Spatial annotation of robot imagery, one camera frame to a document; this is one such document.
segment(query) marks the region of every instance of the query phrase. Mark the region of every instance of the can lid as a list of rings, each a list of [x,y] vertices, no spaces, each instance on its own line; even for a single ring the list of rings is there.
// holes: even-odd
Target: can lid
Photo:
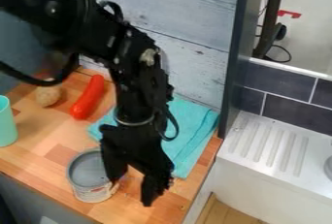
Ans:
[[[99,187],[110,182],[100,149],[90,149],[72,159],[67,168],[69,181],[77,187]]]

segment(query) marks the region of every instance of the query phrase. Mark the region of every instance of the wooden wall panel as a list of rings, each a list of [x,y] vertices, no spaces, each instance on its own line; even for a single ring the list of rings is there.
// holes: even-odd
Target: wooden wall panel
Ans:
[[[112,1],[165,51],[176,91],[220,109],[236,0]]]
[[[163,49],[166,71],[176,92],[186,98],[220,109],[225,83],[228,53],[148,32]],[[83,58],[85,68],[101,71]]]
[[[236,0],[112,0],[134,25],[229,50]]]

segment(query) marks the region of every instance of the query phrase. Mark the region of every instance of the wooden floor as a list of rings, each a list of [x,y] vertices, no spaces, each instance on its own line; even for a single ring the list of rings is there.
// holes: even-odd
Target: wooden floor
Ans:
[[[221,203],[216,199],[216,195],[212,194],[196,224],[265,224],[265,222]]]

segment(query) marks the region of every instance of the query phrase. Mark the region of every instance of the blue cup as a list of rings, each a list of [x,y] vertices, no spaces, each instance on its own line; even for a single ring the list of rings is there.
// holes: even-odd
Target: blue cup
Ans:
[[[10,100],[0,96],[0,146],[7,146],[17,140],[17,126],[14,121]]]

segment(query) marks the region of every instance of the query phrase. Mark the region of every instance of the tile backsplash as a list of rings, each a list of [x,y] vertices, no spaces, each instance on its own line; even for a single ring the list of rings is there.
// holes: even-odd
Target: tile backsplash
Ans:
[[[332,136],[332,81],[250,62],[238,107]]]

